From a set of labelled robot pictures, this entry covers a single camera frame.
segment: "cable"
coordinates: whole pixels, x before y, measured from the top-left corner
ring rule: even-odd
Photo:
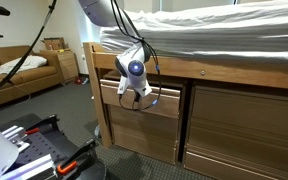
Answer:
[[[117,13],[115,12],[115,8],[114,8],[114,5],[116,6],[116,9],[118,11],[118,15],[119,15],[119,19],[123,25],[123,28],[124,30],[121,28],[121,25],[118,21],[118,18],[117,18]],[[161,91],[162,91],[162,82],[161,82],[161,74],[160,74],[160,68],[159,68],[159,64],[158,64],[158,58],[157,58],[157,54],[155,52],[155,50],[153,49],[153,47],[147,43],[143,37],[140,36],[140,34],[138,33],[138,31],[136,30],[133,22],[131,21],[131,19],[129,18],[129,16],[127,15],[127,13],[125,11],[123,11],[125,17],[127,18],[127,20],[129,21],[130,25],[132,26],[135,34],[138,36],[138,37],[135,37],[133,35],[130,35],[126,26],[125,26],[125,23],[123,21],[123,18],[122,18],[122,15],[121,15],[121,12],[120,12],[120,8],[116,2],[116,0],[111,0],[111,6],[112,6],[112,10],[113,10],[113,14],[114,14],[114,18],[115,18],[115,21],[116,21],[116,24],[118,26],[118,28],[120,29],[120,31],[122,32],[122,34],[124,34],[125,36],[128,36],[134,40],[137,40],[138,42],[142,42],[142,45],[144,44],[144,46],[146,46],[149,51],[150,51],[150,54],[151,56],[153,57],[153,60],[155,62],[155,68],[156,68],[156,71],[157,71],[157,74],[158,76],[160,77],[159,78],[159,93],[158,93],[158,96],[156,98],[156,100],[154,100],[150,105],[146,106],[145,108],[142,108],[142,109],[134,109],[134,104],[135,104],[135,99],[133,101],[133,104],[132,104],[132,108],[126,108],[123,106],[123,104],[121,103],[121,99],[122,99],[122,95],[119,96],[119,104],[121,107],[123,107],[124,109],[127,109],[127,110],[133,110],[133,111],[142,111],[142,110],[145,110],[145,109],[148,109],[148,108],[151,108],[152,106],[156,105],[159,98],[160,98],[160,95],[161,95]]]
[[[96,162],[99,162],[100,164],[102,164],[104,166],[104,177],[103,177],[103,180],[106,180],[106,176],[107,176],[107,167],[106,167],[106,165],[99,159],[97,159]]]
[[[26,102],[28,102],[29,100],[31,100],[32,95],[31,95],[30,92],[28,92],[26,89],[19,88],[19,87],[17,87],[16,85],[13,85],[13,86],[14,86],[14,88],[16,88],[16,89],[25,92],[25,93],[27,94],[27,96],[28,96],[28,98],[27,98],[25,101],[16,103],[15,105],[20,105],[20,104],[26,103]]]
[[[19,60],[19,62],[14,66],[14,68],[2,79],[2,81],[0,82],[0,87],[2,87],[5,83],[9,82],[10,79],[16,74],[16,72],[20,69],[20,67],[23,65],[23,63],[25,62],[26,58],[28,57],[28,55],[31,53],[31,51],[33,50],[36,42],[38,41],[38,39],[40,38],[49,18],[51,17],[51,14],[55,8],[55,4],[56,4],[56,0],[53,0],[53,3],[51,6],[49,6],[49,12],[45,18],[45,21],[43,23],[43,26],[41,27],[37,37],[35,38],[34,42],[32,43],[32,45],[30,46],[30,48],[27,50],[27,52],[24,54],[24,56]]]

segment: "wooden bed frame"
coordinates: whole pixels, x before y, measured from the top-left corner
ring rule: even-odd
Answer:
[[[84,43],[90,83],[104,147],[112,145],[109,125],[105,120],[99,79],[101,71],[115,68],[117,54],[106,53],[101,45]],[[161,74],[172,77],[203,79],[288,89],[288,61],[203,60],[158,57]],[[156,74],[154,61],[146,63],[147,73]]]

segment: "cardboard box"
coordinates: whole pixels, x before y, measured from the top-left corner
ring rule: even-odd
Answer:
[[[44,38],[43,42],[47,50],[59,50],[66,47],[62,37]]]

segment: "gray carpet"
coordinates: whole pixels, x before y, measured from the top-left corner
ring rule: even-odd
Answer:
[[[34,94],[29,101],[18,101],[0,108],[0,124],[29,113],[44,118],[57,114],[59,127],[75,145],[79,146],[94,137],[97,125],[94,103],[89,84],[58,86]],[[209,180],[210,178],[170,165],[147,156],[112,146],[96,148],[97,155],[108,170],[122,180]]]

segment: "white wall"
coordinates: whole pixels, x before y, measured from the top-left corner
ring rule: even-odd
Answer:
[[[88,74],[82,42],[90,41],[91,34],[78,0],[58,0],[43,37],[64,37],[65,43],[76,54],[79,72]]]
[[[47,13],[47,0],[0,0],[0,6],[11,12],[0,15],[0,47],[31,45],[37,36]]]

